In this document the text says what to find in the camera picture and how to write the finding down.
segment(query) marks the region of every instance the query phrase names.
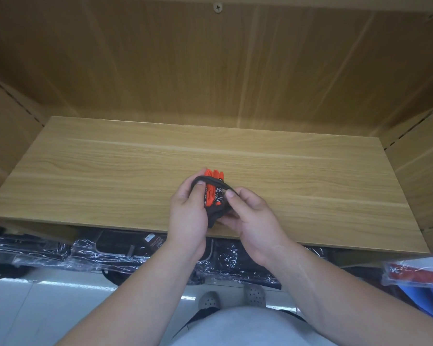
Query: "person's right hand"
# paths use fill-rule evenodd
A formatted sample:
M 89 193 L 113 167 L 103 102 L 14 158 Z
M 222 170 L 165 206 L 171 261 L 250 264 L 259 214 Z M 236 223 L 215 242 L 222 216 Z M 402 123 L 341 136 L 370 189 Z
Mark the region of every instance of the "person's right hand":
M 218 221 L 239 235 L 245 250 L 256 263 L 266 266 L 277 250 L 291 241 L 263 198 L 247 188 L 237 187 L 235 191 L 239 196 L 231 190 L 225 193 L 235 216 L 226 215 Z

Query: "white label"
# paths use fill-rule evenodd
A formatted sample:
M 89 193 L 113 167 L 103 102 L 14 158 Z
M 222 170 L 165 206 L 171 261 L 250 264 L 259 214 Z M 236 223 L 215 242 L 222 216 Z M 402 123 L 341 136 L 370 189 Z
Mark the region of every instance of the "white label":
M 144 238 L 145 241 L 147 241 L 148 243 L 151 241 L 152 238 L 154 238 L 156 235 L 155 234 L 149 234 L 146 238 Z

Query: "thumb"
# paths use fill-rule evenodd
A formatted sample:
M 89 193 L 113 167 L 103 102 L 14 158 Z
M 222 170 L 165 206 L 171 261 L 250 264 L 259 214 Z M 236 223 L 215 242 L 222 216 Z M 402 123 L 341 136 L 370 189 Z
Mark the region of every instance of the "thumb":
M 252 215 L 252 208 L 244 202 L 237 193 L 233 192 L 231 189 L 228 189 L 225 193 L 226 199 L 231 207 L 236 211 L 237 215 L 241 218 L 242 221 L 248 222 Z
M 205 182 L 198 181 L 189 195 L 189 201 L 204 207 Z

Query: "hand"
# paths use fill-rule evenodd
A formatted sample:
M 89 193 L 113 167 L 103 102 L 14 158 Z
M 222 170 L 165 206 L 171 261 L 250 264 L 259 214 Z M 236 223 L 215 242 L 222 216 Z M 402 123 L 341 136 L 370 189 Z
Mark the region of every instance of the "hand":
M 205 170 L 188 177 L 170 201 L 167 242 L 192 254 L 196 262 L 205 251 L 208 217 L 204 209 L 205 182 L 198 181 L 192 192 L 191 183 Z
M 239 235 L 245 250 L 256 263 L 266 266 L 277 250 L 291 240 L 263 198 L 243 187 L 237 187 L 235 191 L 239 196 L 231 190 L 225 193 L 235 214 L 223 216 L 218 221 Z

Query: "shoe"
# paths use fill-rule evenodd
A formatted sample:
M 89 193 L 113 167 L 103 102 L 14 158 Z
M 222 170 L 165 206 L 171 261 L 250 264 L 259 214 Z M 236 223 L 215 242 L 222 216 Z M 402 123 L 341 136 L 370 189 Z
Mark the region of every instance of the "shoe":
M 260 285 L 244 285 L 244 298 L 248 306 L 266 307 L 265 290 Z
M 209 307 L 216 307 L 221 309 L 220 297 L 216 291 L 208 291 L 199 300 L 199 309 L 206 309 Z

